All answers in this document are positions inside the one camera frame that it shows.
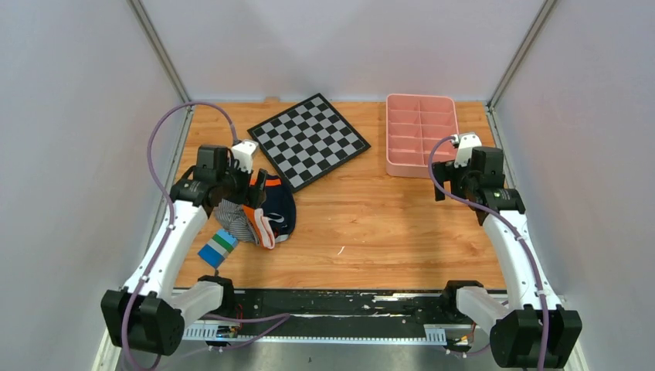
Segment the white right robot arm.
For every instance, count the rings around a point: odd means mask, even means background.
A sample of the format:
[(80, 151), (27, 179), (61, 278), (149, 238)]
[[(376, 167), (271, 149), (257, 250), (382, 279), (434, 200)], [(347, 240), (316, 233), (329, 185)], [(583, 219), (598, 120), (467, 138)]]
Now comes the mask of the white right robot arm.
[(441, 312), (450, 322), (472, 319), (489, 336), (503, 368), (562, 369), (582, 331), (575, 310), (564, 308), (536, 257), (519, 191), (505, 185), (504, 153), (482, 145), (456, 146), (456, 157), (434, 162), (436, 200), (451, 197), (474, 210), (494, 246), (507, 289), (502, 305), (476, 281), (451, 281)]

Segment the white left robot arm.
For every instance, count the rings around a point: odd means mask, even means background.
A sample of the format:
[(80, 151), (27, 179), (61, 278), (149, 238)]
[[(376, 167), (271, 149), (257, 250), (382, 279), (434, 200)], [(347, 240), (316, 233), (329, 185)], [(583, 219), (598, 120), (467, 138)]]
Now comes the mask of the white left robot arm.
[(244, 140), (227, 148), (203, 145), (195, 165), (165, 193), (167, 210), (143, 260), (124, 286), (108, 290), (100, 307), (112, 343), (170, 356), (185, 330), (211, 312), (218, 319), (236, 311), (236, 298), (220, 278), (204, 277), (174, 295), (176, 277), (188, 250), (222, 201), (256, 204), (263, 198), (266, 171), (251, 183), (259, 146)]

